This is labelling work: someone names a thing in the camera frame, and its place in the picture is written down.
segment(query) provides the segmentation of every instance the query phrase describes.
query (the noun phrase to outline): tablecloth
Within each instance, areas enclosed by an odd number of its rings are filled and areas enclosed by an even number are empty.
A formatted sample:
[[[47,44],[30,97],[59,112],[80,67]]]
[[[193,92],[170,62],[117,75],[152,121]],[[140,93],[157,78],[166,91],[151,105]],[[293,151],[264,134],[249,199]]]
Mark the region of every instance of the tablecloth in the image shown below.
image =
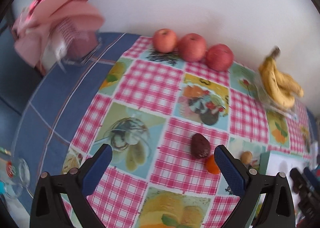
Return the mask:
[[[220,227],[239,198],[221,174],[206,171],[204,159],[192,158],[194,133],[209,140],[212,152],[219,144],[233,155],[251,151],[256,168],[268,150],[309,159],[305,106],[296,102],[296,120],[266,111],[249,68],[234,62],[228,72],[215,72],[175,53],[159,54],[149,37],[100,35],[103,44],[90,61],[65,65],[66,73],[55,66],[23,114],[13,152],[29,165],[31,194],[43,171],[56,175],[81,166],[103,139],[114,148],[113,161],[87,199],[106,227],[148,225],[141,213],[153,208],[154,198],[165,201],[169,194],[181,205],[178,220],[200,213],[201,224],[176,226]],[[24,191],[20,201],[28,211],[31,200]],[[154,206],[151,212],[159,211]]]

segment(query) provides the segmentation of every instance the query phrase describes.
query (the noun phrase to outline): white wall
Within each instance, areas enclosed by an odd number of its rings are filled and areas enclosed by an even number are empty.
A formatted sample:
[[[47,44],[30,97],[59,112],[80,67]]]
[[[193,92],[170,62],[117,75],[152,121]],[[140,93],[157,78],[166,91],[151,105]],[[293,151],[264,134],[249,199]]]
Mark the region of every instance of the white wall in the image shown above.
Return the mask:
[[[20,10],[16,0],[14,8]],[[303,102],[320,114],[320,15],[311,0],[90,0],[106,18],[101,31],[151,36],[159,28],[195,32],[224,43],[236,60],[257,68],[274,45],[278,68],[305,89]]]

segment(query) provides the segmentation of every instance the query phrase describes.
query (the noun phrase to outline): red apple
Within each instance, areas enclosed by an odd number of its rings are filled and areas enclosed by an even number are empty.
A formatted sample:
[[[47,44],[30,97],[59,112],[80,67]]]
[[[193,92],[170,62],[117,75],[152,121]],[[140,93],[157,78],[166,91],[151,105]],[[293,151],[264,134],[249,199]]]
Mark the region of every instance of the red apple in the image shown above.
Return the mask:
[[[179,56],[187,62],[200,61],[205,56],[207,43],[196,33],[185,35],[178,44]]]
[[[159,29],[152,37],[152,43],[156,51],[161,53],[172,52],[178,42],[176,33],[171,29]]]
[[[232,65],[233,59],[234,55],[231,49],[224,44],[218,44],[208,50],[205,62],[213,70],[227,71]]]
[[[33,11],[35,10],[35,8],[38,4],[39,4],[38,0],[34,0],[33,2],[31,2],[30,6],[29,6],[29,15],[31,15],[33,13]]]

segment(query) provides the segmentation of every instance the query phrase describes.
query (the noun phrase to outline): screw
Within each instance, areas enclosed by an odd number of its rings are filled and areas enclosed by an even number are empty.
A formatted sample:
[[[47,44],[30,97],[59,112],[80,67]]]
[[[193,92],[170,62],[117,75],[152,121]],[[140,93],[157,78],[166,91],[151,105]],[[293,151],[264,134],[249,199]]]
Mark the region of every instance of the screw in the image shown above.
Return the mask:
[[[77,174],[78,173],[78,169],[76,167],[73,167],[72,169],[69,170],[69,173],[71,175]]]
[[[258,172],[257,172],[254,168],[250,168],[250,169],[249,169],[249,173],[250,173],[251,175],[256,175]]]
[[[285,172],[279,172],[280,177],[286,177]]]
[[[41,178],[46,178],[47,176],[48,176],[48,172],[43,172],[40,175]]]

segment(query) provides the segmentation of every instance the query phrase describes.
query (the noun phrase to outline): dark fruit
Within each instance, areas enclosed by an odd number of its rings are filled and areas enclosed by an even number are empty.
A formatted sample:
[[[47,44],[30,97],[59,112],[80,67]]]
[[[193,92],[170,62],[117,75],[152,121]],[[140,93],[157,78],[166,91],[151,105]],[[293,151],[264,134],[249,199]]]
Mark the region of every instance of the dark fruit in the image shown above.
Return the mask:
[[[197,159],[207,158],[210,154],[211,146],[209,141],[200,133],[196,133],[191,138],[191,155]]]

